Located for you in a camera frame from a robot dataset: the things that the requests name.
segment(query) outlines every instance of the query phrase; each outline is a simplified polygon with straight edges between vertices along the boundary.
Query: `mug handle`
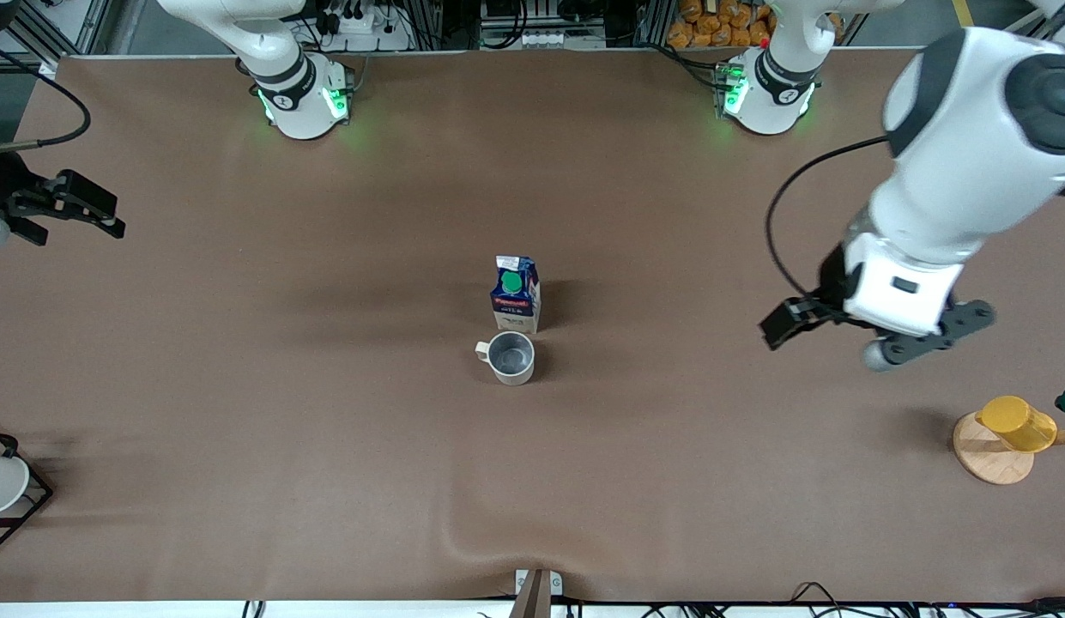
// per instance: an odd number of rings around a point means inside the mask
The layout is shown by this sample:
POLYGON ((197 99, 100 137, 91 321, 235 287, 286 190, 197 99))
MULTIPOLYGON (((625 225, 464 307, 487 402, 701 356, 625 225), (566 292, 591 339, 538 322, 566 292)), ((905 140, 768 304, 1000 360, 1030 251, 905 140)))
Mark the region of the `mug handle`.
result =
POLYGON ((14 457, 17 454, 17 438, 14 438, 13 435, 0 434, 0 443, 6 446, 0 457, 14 457))

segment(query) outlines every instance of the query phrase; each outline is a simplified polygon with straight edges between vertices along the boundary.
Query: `table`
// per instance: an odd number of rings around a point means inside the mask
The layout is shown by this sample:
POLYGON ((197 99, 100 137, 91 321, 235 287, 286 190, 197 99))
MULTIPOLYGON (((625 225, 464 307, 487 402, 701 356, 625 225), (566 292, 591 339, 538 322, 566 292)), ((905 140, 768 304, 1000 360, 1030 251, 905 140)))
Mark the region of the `table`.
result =
MULTIPOLYGON (((775 137, 651 52, 382 58, 313 142, 230 60, 65 60, 94 125, 26 160, 112 189, 128 237, 0 249, 0 427, 56 488, 0 601, 472 598, 518 567, 595 599, 1065 593, 1065 449, 1014 488, 948 453, 993 396, 1065 387, 1065 204, 971 262, 999 324, 947 355, 874 375, 865 331, 770 353, 756 328, 789 296, 769 196, 876 135, 908 58, 835 52, 775 137), (521 388, 473 355, 495 254, 544 280, 521 388)), ((20 136, 76 121, 37 87, 20 136)), ((788 193, 801 277, 889 168, 788 193)))

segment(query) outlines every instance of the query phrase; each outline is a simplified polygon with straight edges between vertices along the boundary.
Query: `round wooden base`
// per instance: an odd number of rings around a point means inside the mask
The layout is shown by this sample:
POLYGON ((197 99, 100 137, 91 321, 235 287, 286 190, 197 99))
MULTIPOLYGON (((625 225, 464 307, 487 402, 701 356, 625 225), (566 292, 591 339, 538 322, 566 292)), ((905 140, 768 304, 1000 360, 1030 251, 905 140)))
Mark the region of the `round wooden base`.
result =
POLYGON ((974 412, 955 423, 952 451, 967 472, 995 485, 1023 481, 1035 462, 1035 455, 1007 450, 994 432, 979 425, 974 412))

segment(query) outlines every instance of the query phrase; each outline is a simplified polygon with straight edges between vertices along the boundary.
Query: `milk carton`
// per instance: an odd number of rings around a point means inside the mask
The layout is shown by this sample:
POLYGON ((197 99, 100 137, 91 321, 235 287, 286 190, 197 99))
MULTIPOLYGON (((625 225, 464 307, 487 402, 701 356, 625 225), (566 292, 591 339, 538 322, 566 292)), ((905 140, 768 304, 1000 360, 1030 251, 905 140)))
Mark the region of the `milk carton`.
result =
POLYGON ((535 334, 540 324, 540 277, 531 258, 497 257, 497 284, 490 293, 499 329, 535 334))

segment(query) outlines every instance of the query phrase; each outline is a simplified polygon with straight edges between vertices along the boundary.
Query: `mug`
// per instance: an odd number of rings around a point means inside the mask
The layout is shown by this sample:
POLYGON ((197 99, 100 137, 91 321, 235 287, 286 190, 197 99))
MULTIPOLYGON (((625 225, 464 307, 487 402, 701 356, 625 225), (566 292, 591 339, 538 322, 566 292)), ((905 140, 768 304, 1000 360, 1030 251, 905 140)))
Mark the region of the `mug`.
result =
POLYGON ((519 387, 532 376, 536 367, 536 347, 523 334, 505 331, 496 334, 490 342, 475 344, 478 360, 490 364, 493 375, 502 384, 519 387))
POLYGON ((29 486, 29 465, 17 457, 17 439, 0 434, 0 443, 6 446, 0 455, 0 513, 20 500, 29 486))

